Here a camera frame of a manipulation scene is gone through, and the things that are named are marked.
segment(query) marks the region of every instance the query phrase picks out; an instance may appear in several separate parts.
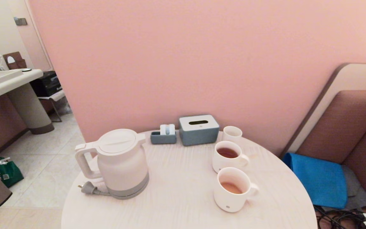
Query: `green bag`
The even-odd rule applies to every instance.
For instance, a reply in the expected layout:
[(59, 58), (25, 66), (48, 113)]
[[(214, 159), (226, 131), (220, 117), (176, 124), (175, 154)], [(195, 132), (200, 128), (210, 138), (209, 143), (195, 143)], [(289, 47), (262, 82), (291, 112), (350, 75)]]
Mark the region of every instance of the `green bag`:
[(24, 176), (13, 161), (4, 162), (0, 165), (0, 179), (6, 187), (11, 187), (23, 178)]

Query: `tissue box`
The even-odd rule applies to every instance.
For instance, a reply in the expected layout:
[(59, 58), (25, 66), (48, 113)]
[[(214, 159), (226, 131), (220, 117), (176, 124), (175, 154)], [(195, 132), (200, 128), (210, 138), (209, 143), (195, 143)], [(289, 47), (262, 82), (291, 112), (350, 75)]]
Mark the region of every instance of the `tissue box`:
[(220, 125), (212, 115), (179, 118), (179, 133), (183, 145), (213, 143), (217, 140)]

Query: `white kettle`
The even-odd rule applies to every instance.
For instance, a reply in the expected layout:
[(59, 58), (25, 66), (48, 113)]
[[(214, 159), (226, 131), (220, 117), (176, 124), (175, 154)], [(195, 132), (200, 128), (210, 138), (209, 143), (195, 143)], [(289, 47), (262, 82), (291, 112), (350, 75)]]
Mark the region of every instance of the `white kettle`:
[[(76, 160), (83, 174), (90, 179), (103, 177), (109, 194), (117, 199), (129, 199), (141, 193), (149, 182), (146, 162), (145, 134), (130, 129), (115, 129), (98, 139), (76, 146)], [(99, 171), (92, 171), (84, 156), (98, 154)]]

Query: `tiled floor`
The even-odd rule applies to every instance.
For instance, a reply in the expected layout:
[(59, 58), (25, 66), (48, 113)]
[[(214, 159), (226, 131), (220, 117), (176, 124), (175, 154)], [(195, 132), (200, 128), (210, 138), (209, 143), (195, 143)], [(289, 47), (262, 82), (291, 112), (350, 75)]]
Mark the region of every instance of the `tiled floor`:
[(80, 172), (74, 147), (84, 143), (73, 114), (53, 123), (43, 135), (27, 132), (0, 154), (10, 157), (24, 179), (12, 186), (12, 196), (0, 207), (0, 228), (60, 228), (61, 209)]

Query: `small tray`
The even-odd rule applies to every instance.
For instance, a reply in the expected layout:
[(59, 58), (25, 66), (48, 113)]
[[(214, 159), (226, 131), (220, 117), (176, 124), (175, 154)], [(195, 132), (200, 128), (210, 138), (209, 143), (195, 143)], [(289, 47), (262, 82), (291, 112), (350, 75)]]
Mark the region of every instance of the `small tray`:
[(151, 133), (152, 144), (175, 144), (177, 142), (176, 135), (160, 135), (159, 131)]

